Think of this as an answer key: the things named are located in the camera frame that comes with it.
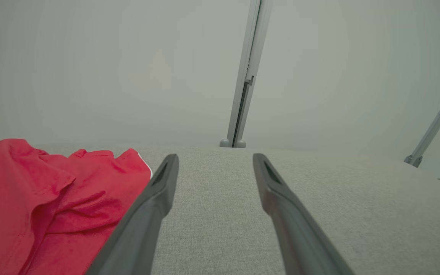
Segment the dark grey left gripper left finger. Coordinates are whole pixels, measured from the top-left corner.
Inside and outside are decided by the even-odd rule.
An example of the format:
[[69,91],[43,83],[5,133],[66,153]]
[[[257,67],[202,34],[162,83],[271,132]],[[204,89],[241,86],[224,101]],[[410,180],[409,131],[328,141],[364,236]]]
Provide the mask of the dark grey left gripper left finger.
[[170,212],[179,158],[167,155],[86,271],[86,275],[150,275],[162,220]]

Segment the grey double partition post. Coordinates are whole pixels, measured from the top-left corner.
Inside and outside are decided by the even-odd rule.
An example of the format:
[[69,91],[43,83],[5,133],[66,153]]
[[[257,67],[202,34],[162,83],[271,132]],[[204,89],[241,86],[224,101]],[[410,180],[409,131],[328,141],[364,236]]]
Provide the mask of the grey double partition post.
[[227,137],[220,147],[245,148],[246,126],[274,0],[250,0]]

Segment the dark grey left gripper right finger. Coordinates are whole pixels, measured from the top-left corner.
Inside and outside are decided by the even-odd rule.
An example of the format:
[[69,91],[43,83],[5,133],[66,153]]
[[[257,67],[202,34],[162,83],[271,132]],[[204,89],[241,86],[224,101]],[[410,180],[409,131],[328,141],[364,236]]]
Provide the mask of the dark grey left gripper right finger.
[[355,275],[270,160],[253,155],[263,210],[275,228],[286,275]]

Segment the red white sports jersey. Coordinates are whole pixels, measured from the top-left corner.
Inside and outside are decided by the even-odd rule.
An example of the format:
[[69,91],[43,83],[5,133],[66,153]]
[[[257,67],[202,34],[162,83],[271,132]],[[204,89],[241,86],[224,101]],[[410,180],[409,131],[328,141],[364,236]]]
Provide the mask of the red white sports jersey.
[[84,275],[151,177],[133,149],[65,157],[0,141],[0,275]]

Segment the grey slanted brace post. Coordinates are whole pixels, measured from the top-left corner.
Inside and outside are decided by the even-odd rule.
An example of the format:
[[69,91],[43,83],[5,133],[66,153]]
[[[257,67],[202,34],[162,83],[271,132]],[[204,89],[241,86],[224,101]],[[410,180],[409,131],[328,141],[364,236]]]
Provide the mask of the grey slanted brace post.
[[439,130],[440,130],[440,110],[435,116],[433,122],[428,127],[426,133],[421,138],[418,145],[415,147],[412,153],[405,158],[404,162],[412,165],[413,167],[416,168],[419,167],[420,163],[423,160],[424,153],[430,146],[435,136],[438,134]]

